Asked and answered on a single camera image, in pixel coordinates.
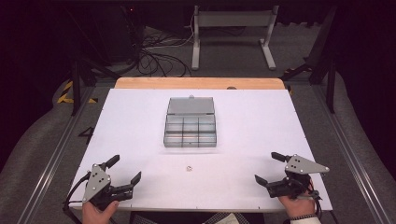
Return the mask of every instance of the robotic hand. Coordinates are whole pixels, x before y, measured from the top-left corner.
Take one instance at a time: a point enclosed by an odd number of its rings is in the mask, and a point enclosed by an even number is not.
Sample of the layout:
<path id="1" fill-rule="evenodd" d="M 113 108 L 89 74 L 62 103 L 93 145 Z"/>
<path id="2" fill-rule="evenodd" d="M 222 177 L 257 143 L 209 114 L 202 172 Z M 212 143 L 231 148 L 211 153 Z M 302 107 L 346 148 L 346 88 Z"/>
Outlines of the robotic hand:
<path id="1" fill-rule="evenodd" d="M 286 161 L 285 167 L 286 177 L 280 181 L 268 183 L 265 179 L 255 175 L 256 182 L 267 188 L 271 198 L 280 196 L 290 196 L 291 199 L 303 198 L 301 196 L 308 191 L 313 199 L 320 199 L 318 191 L 309 188 L 311 185 L 311 176 L 313 173 L 327 173 L 330 171 L 328 167 L 307 160 L 301 156 L 283 156 L 279 153 L 272 152 L 273 159 L 278 161 Z"/>
<path id="2" fill-rule="evenodd" d="M 64 213 L 69 216 L 75 223 L 80 224 L 79 219 L 73 214 L 69 208 L 70 198 L 78 188 L 78 186 L 88 180 L 85 188 L 85 193 L 82 202 L 91 202 L 95 207 L 100 210 L 105 210 L 107 206 L 113 201 L 125 201 L 132 199 L 134 193 L 134 186 L 139 183 L 142 172 L 139 172 L 128 185 L 113 187 L 111 186 L 110 175 L 106 174 L 106 168 L 112 167 L 117 161 L 120 160 L 120 155 L 116 155 L 107 162 L 102 164 L 94 164 L 92 170 L 83 176 L 77 184 L 70 190 L 64 202 Z"/>

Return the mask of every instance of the clear plastic box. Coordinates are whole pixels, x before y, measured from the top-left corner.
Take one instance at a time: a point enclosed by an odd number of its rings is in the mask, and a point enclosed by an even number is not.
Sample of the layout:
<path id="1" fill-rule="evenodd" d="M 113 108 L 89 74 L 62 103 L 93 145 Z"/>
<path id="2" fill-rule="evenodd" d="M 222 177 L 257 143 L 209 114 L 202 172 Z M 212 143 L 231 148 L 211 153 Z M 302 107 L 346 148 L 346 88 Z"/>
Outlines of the clear plastic box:
<path id="1" fill-rule="evenodd" d="M 166 147 L 215 147 L 216 143 L 212 97 L 173 97 L 169 100 L 163 136 Z"/>

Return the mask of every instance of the wrist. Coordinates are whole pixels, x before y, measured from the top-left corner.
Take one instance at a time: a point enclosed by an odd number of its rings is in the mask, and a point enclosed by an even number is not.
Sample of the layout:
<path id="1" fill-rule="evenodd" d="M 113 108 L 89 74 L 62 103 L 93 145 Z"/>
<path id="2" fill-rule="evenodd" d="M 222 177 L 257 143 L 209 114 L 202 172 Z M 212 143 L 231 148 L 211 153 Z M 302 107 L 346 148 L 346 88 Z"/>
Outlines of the wrist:
<path id="1" fill-rule="evenodd" d="M 290 220 L 301 220 L 301 219 L 306 219 L 310 217 L 316 217 L 317 215 L 315 213 L 313 214 L 307 214 L 307 215 L 302 215 L 302 216 L 297 216 L 297 217 L 290 217 Z"/>

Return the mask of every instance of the gray floor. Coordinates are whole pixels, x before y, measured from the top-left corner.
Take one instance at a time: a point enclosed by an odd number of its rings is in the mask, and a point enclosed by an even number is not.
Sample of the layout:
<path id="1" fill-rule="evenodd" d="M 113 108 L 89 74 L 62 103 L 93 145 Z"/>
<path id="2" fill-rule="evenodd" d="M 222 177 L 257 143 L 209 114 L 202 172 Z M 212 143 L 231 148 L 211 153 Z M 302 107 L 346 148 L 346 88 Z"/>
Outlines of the gray floor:
<path id="1" fill-rule="evenodd" d="M 201 35 L 200 69 L 192 71 L 193 77 L 280 77 L 285 69 L 301 65 L 318 33 L 318 26 L 306 28 L 303 25 L 288 27 L 276 26 L 270 48 L 276 62 L 276 71 L 269 71 L 259 47 L 258 38 L 264 33 L 262 28 L 249 28 L 241 36 L 226 35 L 219 31 L 205 31 Z M 154 49 L 178 57 L 191 66 L 191 43 L 166 49 Z M 182 72 L 182 67 L 175 65 L 172 76 Z M 135 70 L 126 76 L 139 75 Z M 315 159 L 326 164 L 331 172 L 323 178 L 330 195 L 334 213 L 340 223 L 376 223 L 370 206 L 357 182 L 358 176 L 353 173 L 343 153 L 343 143 L 332 126 L 326 109 L 322 106 L 325 82 L 320 86 L 310 86 L 309 74 L 302 74 L 290 81 L 291 99 L 295 105 L 306 138 L 311 146 Z M 54 166 L 54 176 L 50 176 L 48 189 L 39 194 L 42 197 L 36 202 L 36 210 L 29 207 L 24 213 L 27 222 L 22 223 L 72 223 L 62 212 L 62 201 L 70 190 L 70 184 L 86 150 L 86 138 L 78 134 L 89 127 L 94 127 L 106 95 L 114 85 L 113 81 L 103 78 L 96 88 L 83 88 L 92 93 L 91 98 L 98 98 L 97 104 L 85 104 L 70 134 L 64 136 L 64 130 L 70 128 L 70 104 L 56 104 L 64 84 L 53 96 L 54 108 L 39 119 L 24 134 L 16 145 L 8 162 L 0 174 L 0 223 L 17 223 L 26 204 L 41 180 L 48 162 L 56 150 L 65 148 L 61 154 L 59 166 Z M 353 107 L 347 98 L 343 80 L 337 76 L 335 90 L 335 116 L 343 134 L 353 152 L 358 156 L 367 177 L 389 215 L 389 222 L 396 220 L 396 182 L 377 157 L 373 147 L 357 120 Z M 69 141 L 60 143 L 60 139 Z M 264 214 L 266 223 L 282 223 L 285 213 Z M 119 223 L 128 222 L 128 214 L 118 212 L 115 219 Z M 325 212 L 322 223 L 334 223 L 331 215 Z"/>

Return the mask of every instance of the sleeve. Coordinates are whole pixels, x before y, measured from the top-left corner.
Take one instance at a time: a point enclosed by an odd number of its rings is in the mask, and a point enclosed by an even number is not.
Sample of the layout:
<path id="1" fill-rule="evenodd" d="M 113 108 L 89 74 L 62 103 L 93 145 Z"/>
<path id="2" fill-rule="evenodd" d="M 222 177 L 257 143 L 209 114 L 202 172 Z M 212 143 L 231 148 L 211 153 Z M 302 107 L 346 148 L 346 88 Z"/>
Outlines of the sleeve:
<path id="1" fill-rule="evenodd" d="M 309 217 L 300 220 L 293 220 L 290 224 L 320 224 L 320 221 L 317 217 Z"/>

